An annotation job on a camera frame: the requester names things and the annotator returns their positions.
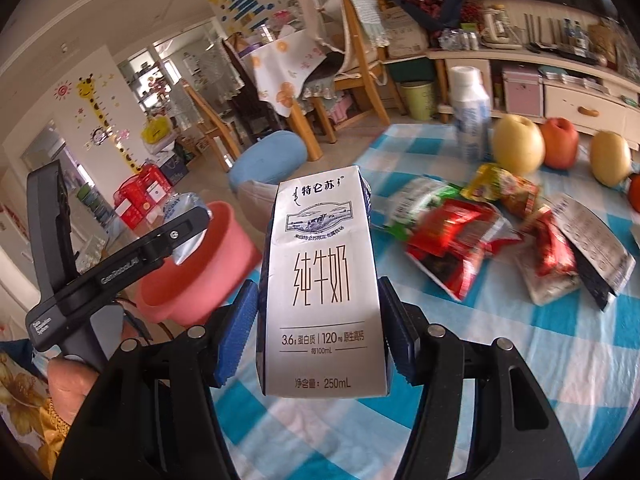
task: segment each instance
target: apple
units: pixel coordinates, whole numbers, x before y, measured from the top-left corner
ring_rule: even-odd
[[[568,170],[578,156],[578,132],[564,117],[552,117],[540,126],[545,139],[545,165],[554,170]]]
[[[626,140],[615,132],[601,130],[591,139],[591,171],[604,186],[614,187],[631,173],[631,150]]]
[[[629,176],[629,189],[626,197],[629,199],[631,207],[640,213],[640,174],[634,173]]]
[[[521,176],[536,171],[545,158],[545,140],[538,125],[520,115],[507,114],[496,123],[492,149],[501,167]]]

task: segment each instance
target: yellow bag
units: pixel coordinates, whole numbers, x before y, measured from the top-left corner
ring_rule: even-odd
[[[140,134],[147,144],[155,144],[171,133],[171,121],[164,115],[147,120],[145,129]]]

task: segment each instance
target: green snack bag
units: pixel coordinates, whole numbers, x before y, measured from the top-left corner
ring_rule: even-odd
[[[406,241],[420,216],[439,206],[446,198],[453,198],[462,188],[428,176],[420,176],[389,197],[385,228],[395,238]]]

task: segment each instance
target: screw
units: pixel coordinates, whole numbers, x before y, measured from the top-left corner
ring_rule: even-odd
[[[190,329],[187,330],[187,335],[191,339],[197,339],[199,337],[204,336],[207,333],[205,328],[202,325],[194,325]]]
[[[427,328],[427,333],[431,337],[443,337],[446,333],[442,325],[432,324]]]
[[[135,339],[125,339],[120,345],[120,349],[123,352],[131,352],[132,350],[135,350],[137,346],[138,342]]]
[[[505,337],[499,337],[495,343],[501,350],[511,350],[513,348],[513,343]]]

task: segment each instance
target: red apple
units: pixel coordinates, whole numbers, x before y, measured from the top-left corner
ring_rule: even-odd
[[[564,117],[552,117],[540,126],[545,139],[545,165],[554,170],[568,170],[578,155],[578,132]]]
[[[631,179],[631,183],[626,196],[629,198],[631,207],[640,213],[640,174],[633,173],[629,175],[629,179]]]

